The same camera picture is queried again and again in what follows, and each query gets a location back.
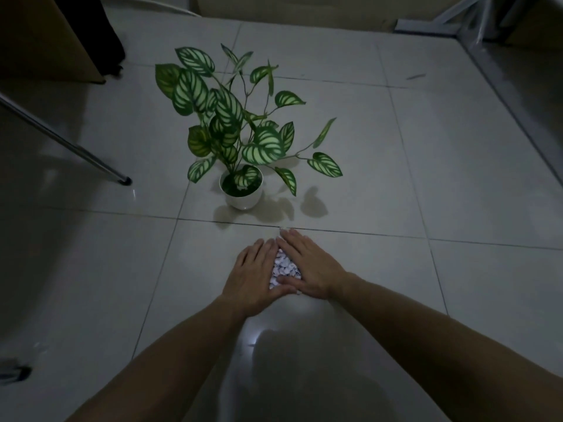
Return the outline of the black cloth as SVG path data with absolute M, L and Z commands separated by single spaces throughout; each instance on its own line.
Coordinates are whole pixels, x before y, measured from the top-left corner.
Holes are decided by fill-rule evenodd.
M 54 0 L 102 76 L 119 76 L 124 47 L 111 26 L 101 0 Z

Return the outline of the white plant pot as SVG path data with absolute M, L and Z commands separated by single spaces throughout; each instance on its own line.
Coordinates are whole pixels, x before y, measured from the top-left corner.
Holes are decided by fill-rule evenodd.
M 241 165 L 234 173 L 225 170 L 219 184 L 227 204 L 241 211 L 255 207 L 264 193 L 264 176 L 253 165 Z

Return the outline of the grey metal frame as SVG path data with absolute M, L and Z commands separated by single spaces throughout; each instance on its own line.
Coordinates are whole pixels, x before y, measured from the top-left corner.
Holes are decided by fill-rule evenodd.
M 455 38 L 563 186 L 563 0 L 461 0 L 393 32 Z

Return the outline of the person's left hand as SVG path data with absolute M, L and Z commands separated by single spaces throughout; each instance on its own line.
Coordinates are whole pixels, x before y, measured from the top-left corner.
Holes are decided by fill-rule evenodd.
M 267 302 L 266 294 L 270 290 L 269 281 L 277 252 L 274 239 L 259 239 L 236 258 L 220 297 L 243 319 L 261 313 L 273 303 Z

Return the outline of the person's left forearm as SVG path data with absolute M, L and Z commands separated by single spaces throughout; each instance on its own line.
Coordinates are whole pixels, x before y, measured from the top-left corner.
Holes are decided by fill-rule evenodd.
M 142 351 L 65 422 L 179 422 L 248 307 L 241 295 L 222 294 Z

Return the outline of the green striped artificial plant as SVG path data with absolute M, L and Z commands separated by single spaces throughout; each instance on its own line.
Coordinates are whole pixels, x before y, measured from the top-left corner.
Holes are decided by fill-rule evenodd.
M 273 170 L 292 196 L 297 195 L 297 179 L 289 168 L 275 166 L 283 160 L 296 159 L 318 173 L 330 177 L 343 176 L 340 166 L 329 155 L 313 152 L 325 140 L 335 118 L 328 120 L 316 139 L 305 148 L 291 153 L 295 137 L 292 121 L 283 125 L 270 119 L 280 108 L 302 106 L 306 102 L 292 91 L 275 93 L 273 72 L 278 66 L 269 62 L 244 76 L 244 67 L 253 52 L 242 56 L 227 46 L 221 49 L 232 65 L 226 82 L 219 80 L 216 66 L 205 51 L 195 47 L 176 48 L 176 63 L 157 63 L 155 82 L 159 91 L 168 98 L 177 114 L 195 115 L 198 122 L 189 127 L 187 145 L 195 156 L 189 166 L 187 179 L 196 184 L 215 164 L 222 164 L 234 173 L 244 164 Z

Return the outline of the metal tripod leg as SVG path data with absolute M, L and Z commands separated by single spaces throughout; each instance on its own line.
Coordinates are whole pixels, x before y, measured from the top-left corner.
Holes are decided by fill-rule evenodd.
M 13 101 L 10 97 L 3 94 L 3 92 L 1 91 L 0 91 L 0 106 L 3 107 L 5 110 L 14 114 L 21 120 L 23 120 L 25 123 L 29 124 L 34 129 L 38 130 L 43 135 L 47 136 L 49 139 L 55 141 L 60 146 L 66 148 L 74 155 L 80 157 L 82 160 L 88 162 L 98 170 L 101 170 L 118 184 L 122 186 L 130 186 L 132 184 L 132 180 L 130 177 L 117 171 L 109 164 L 107 164 L 106 162 L 102 161 L 100 158 L 95 156 L 93 153 L 89 152 L 84 147 L 81 147 L 80 145 L 67 140 L 49 124 L 41 120 L 36 115 L 33 115 L 31 112 L 29 112 L 28 110 L 17 104 L 15 101 Z

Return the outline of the pile of white pebbles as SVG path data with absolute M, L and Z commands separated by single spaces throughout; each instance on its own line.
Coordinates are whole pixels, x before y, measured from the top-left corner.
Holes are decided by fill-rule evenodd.
M 280 283 L 278 277 L 293 277 L 301 280 L 302 276 L 299 268 L 285 254 L 282 249 L 278 249 L 269 281 L 269 289 L 277 287 Z

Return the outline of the person's right forearm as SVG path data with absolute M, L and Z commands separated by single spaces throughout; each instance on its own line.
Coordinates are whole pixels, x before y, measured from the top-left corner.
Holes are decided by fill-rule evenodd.
M 326 288 L 452 422 L 563 422 L 563 377 L 349 272 L 330 276 Z

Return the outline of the person's right hand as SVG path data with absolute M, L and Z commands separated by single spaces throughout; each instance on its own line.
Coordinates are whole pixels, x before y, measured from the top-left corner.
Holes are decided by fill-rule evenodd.
M 333 256 L 296 229 L 281 229 L 276 242 L 299 268 L 304 281 L 298 291 L 317 299 L 341 303 L 341 292 L 348 272 Z

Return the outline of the brown wooden cabinet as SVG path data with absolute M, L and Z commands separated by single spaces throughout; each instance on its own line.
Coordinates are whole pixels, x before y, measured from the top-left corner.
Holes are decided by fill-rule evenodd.
M 54 0 L 0 0 L 0 79 L 103 84 Z

